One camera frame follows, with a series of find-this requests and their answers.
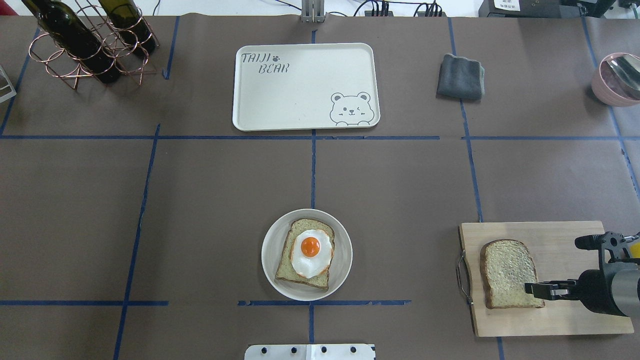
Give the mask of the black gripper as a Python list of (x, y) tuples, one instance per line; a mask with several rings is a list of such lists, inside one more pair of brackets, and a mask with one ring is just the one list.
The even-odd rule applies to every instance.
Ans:
[(547, 301), (567, 300), (569, 296), (570, 300), (581, 302), (590, 312), (614, 313), (611, 296), (613, 278), (613, 272), (587, 269), (577, 281), (527, 282), (525, 292)]

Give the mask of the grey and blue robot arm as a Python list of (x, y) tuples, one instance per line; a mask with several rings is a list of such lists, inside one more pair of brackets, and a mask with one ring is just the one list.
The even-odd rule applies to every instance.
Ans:
[(639, 317), (639, 269), (626, 263), (612, 271), (587, 269), (578, 279), (528, 282), (524, 290), (547, 301), (578, 301), (593, 313)]

